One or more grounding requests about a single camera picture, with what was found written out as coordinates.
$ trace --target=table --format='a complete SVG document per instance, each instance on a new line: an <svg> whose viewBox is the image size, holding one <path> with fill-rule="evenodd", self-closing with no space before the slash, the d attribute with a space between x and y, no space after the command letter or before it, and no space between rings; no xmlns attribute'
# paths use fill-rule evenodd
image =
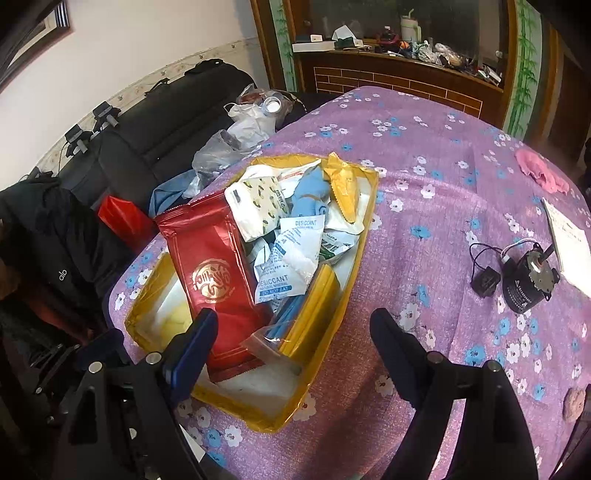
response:
<svg viewBox="0 0 591 480"><path fill-rule="evenodd" d="M457 363L480 365L495 358L504 365L530 428L540 478L548 478L572 430L562 420L563 398L570 387L585 388L591 380L585 324L591 300L562 281L549 302L516 316L500 287L487 299L472 291L468 247L477 240L504 247L527 235L547 247L542 197L588 235L591 215L572 183L568 195L547 194L523 175L514 158L521 147L466 113L367 86L310 112L262 144L254 155L336 151L344 160L377 170L371 231L343 323L293 421L277 434L259 434L189 400L178 410L189 433L243 479L379 478L414 414L397 396L369 337L371 312L386 307L427 350L439 350ZM249 160L204 194L223 186ZM109 302L134 359L144 353L127 335L124 318L165 248L156 237L119 280ZM527 248L516 247L511 254L519 258ZM493 253L481 259L498 268ZM556 258L550 263L556 266ZM432 478L447 472L462 409L456 402Z"/></svg>

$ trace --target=pink cloth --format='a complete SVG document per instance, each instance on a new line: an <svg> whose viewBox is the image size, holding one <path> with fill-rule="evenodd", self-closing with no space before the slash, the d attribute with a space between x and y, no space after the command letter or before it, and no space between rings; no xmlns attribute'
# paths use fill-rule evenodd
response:
<svg viewBox="0 0 591 480"><path fill-rule="evenodd" d="M515 152L515 159L525 175L531 175L536 183L548 193L568 193L569 182L560 177L557 173L550 170L548 164L542 160L538 154L520 148Z"/></svg>

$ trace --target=clear plastic bag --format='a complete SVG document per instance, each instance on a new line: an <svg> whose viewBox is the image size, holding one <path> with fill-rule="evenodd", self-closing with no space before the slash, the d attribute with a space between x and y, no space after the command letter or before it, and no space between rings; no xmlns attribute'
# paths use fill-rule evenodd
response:
<svg viewBox="0 0 591 480"><path fill-rule="evenodd" d="M191 166L200 177L200 189L204 189L226 168L234 165L251 152L226 130L220 130L195 152Z"/></svg>

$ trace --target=screw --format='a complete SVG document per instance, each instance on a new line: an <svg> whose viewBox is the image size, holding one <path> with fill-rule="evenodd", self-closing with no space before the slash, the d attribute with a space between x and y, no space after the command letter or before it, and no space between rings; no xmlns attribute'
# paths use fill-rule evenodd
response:
<svg viewBox="0 0 591 480"><path fill-rule="evenodd" d="M155 365L161 360L162 355L160 355L158 352L152 352L146 355L146 362L148 362L150 365Z"/></svg>
<svg viewBox="0 0 591 480"><path fill-rule="evenodd" d="M493 372L498 372L501 370L501 364L496 360L489 360L486 365L490 368Z"/></svg>
<svg viewBox="0 0 591 480"><path fill-rule="evenodd" d="M427 360L429 360L432 364L440 364L443 362L443 355L439 352L429 352L427 354Z"/></svg>
<svg viewBox="0 0 591 480"><path fill-rule="evenodd" d="M91 374L96 374L98 372L100 372L100 370L103 368L103 364L100 362L92 362L90 364L90 366L88 367L88 371Z"/></svg>

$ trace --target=black jacket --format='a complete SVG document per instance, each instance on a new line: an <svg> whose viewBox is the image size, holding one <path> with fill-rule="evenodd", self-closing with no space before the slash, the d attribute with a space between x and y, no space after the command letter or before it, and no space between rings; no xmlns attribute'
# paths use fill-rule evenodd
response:
<svg viewBox="0 0 591 480"><path fill-rule="evenodd" d="M6 227L0 257L61 317L104 327L102 300L132 260L132 252L60 180L42 177L0 192Z"/></svg>

